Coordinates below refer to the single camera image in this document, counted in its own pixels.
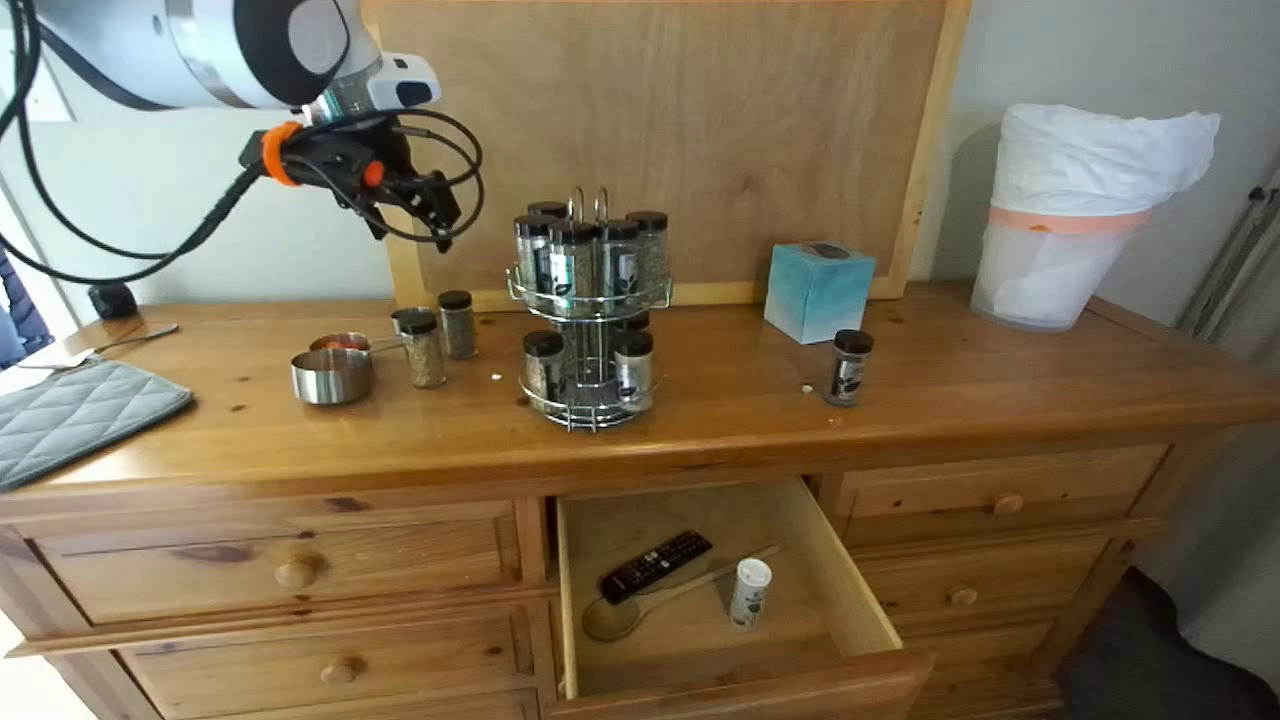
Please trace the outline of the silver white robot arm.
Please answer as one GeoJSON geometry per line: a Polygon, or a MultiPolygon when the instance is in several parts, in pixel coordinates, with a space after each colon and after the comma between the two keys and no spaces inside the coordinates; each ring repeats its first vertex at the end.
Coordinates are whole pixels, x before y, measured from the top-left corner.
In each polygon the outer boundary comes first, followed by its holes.
{"type": "Polygon", "coordinates": [[[454,248],[462,203],[445,171],[411,164],[403,115],[442,97],[425,57],[386,52],[357,0],[34,0],[40,38],[126,106],[292,106],[255,133],[240,169],[329,186],[387,234],[386,203],[454,248]]]}

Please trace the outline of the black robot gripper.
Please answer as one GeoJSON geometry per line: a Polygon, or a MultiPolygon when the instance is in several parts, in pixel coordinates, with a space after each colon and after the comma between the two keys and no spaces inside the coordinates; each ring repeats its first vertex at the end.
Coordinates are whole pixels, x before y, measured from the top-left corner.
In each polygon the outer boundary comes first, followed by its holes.
{"type": "Polygon", "coordinates": [[[416,240],[438,250],[454,248],[462,203],[445,171],[421,171],[395,118],[337,133],[322,153],[337,191],[357,207],[378,240],[393,231],[386,207],[416,221],[416,240]]]}

